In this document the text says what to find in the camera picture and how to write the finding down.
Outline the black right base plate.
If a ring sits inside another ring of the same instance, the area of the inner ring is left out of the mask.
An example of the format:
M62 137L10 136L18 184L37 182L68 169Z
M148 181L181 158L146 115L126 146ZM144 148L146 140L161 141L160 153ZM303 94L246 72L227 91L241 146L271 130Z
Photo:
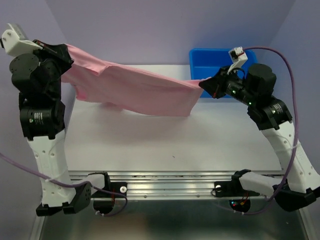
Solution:
M217 198L232 198L232 197L257 197L260 194L251 191L244 190L238 181L215 181L214 187L211 190L211 194Z

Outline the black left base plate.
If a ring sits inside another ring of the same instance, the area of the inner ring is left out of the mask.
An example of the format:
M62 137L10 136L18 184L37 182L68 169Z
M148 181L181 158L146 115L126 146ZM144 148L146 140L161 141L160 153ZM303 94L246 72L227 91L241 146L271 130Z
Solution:
M128 183L125 181L116 181L111 182L110 187L105 189L108 193L96 191L91 195L92 198L109 198L116 199L121 198L124 199L127 196Z

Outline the aluminium mounting rail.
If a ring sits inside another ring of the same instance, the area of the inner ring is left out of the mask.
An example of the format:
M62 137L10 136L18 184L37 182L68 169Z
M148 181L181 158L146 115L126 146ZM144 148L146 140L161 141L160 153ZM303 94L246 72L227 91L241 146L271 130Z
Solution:
M210 200L215 182L230 181L234 171L108 171L111 183L127 183L129 201Z

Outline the pink t-shirt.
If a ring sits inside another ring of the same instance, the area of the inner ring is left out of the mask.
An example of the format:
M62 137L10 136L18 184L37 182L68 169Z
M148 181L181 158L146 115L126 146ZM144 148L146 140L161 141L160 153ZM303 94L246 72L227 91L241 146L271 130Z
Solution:
M114 105L149 116L187 117L203 93L199 80L178 80L99 59L67 46L72 67L61 80L80 101Z

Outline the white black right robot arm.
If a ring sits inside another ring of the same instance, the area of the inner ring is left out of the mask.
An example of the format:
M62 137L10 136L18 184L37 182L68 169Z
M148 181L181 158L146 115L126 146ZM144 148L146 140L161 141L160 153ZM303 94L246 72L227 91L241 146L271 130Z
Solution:
M264 195L274 197L285 211L293 212L314 203L320 196L320 175L315 171L299 141L286 104L273 96L276 75L260 63L238 77L237 69L222 67L217 74L199 83L212 98L228 95L247 106L247 114L272 146L280 166L289 169L280 178L249 169L236 171L229 181L216 181L211 194L218 198Z

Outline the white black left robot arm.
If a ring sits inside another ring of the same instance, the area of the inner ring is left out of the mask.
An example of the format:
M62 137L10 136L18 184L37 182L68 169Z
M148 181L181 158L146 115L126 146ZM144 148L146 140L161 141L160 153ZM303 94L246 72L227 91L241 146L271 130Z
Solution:
M42 187L39 217L58 212L76 214L85 209L92 194L111 193L106 172L91 173L72 183L65 154L65 105L61 78L73 64L65 44L39 40L21 41L9 65L12 84L18 89L19 118L23 136L33 151Z

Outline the blue plastic bin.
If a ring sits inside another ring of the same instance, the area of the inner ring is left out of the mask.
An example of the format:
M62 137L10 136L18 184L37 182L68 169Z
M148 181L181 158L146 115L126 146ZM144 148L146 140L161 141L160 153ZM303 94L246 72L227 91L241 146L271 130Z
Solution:
M213 77L221 67L231 65L232 59L229 56L231 48L194 48L189 51L190 76L192 80L206 79ZM253 51L247 50L248 60L242 65L245 74L248 68L258 63Z

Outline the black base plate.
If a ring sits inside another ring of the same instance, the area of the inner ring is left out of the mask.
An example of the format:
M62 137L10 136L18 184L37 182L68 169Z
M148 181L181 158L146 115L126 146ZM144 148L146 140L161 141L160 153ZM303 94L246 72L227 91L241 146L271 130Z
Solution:
M108 193L96 191L91 195L92 198L109 198L116 199L121 198L124 199L127 196L128 183L125 181L116 181L111 182L110 187L105 189Z
M211 194L217 198L232 198L232 197L257 197L260 194L251 191L244 190L238 181L215 181L214 187L211 190Z

